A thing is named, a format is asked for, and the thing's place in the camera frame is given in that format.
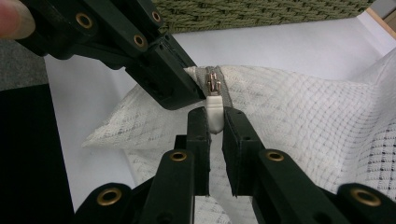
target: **white grid fabric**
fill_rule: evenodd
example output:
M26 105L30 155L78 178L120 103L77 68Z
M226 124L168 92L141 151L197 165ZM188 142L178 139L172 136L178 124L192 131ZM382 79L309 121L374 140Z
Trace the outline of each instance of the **white grid fabric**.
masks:
M194 78L199 69L188 69ZM233 107L266 147L289 153L320 187L358 182L396 200L396 49L353 81L324 80L249 66L221 66ZM187 113L162 109L134 88L85 146L124 148L138 184L185 134ZM248 198L232 197L220 150L211 148L210 193L196 200L195 223L256 223Z

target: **finger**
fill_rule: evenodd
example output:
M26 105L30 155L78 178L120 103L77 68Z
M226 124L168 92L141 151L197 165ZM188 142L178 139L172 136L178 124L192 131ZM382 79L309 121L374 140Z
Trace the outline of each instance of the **finger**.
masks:
M0 0L0 38L23 39L35 30L35 20L19 0Z

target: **white table surface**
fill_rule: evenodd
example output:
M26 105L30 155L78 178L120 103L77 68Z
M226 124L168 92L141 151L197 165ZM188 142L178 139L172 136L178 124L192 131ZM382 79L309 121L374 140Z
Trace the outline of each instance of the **white table surface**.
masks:
M349 79L396 48L367 13L358 18L175 35L197 65L280 68L312 77ZM82 148L84 139L135 85L123 71L74 56L46 57L49 84L75 210L109 182L134 186L123 151Z

